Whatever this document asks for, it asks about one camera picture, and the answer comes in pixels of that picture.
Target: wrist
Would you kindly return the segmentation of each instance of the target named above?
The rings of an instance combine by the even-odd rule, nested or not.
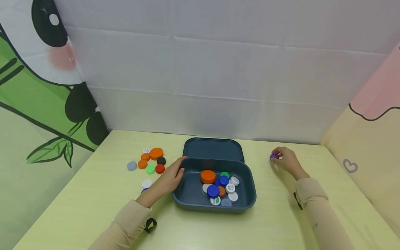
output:
[[[145,208],[150,208],[162,197],[154,188],[149,188],[139,195],[136,202]]]

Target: white backdrop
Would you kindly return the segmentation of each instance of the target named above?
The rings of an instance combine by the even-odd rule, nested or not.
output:
[[[318,143],[399,0],[56,0],[109,128]]]

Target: panda eye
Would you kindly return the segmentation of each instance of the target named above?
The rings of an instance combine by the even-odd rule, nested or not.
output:
[[[33,0],[33,26],[40,39],[48,46],[62,47],[67,44],[67,31],[59,16],[53,0]]]
[[[60,20],[58,19],[58,16],[56,14],[50,14],[49,20],[50,20],[50,23],[53,24],[54,26],[57,26],[60,24]]]

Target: light green table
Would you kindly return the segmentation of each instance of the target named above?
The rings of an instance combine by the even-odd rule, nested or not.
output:
[[[182,155],[192,136],[114,130],[60,192],[14,250],[83,250],[110,224],[118,210],[151,176],[126,164],[143,149],[161,147],[167,164]],[[236,140],[243,148],[257,190],[255,205],[241,215],[188,212],[172,196],[153,206],[158,226],[142,233],[132,249],[318,249],[312,230],[293,198],[294,180],[270,165],[270,151],[293,149],[304,169],[318,179],[356,249],[400,249],[400,240],[324,146]]]

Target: bamboo leaf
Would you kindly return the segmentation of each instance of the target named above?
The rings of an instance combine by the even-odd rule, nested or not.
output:
[[[26,162],[31,164],[56,160],[63,155],[68,142],[69,141],[61,137],[51,139],[33,150],[26,158]]]
[[[67,162],[68,166],[70,166],[70,168],[72,168],[72,155],[74,153],[74,145],[72,144],[72,142],[67,141],[67,145],[65,146],[65,150],[64,150],[64,159]]]

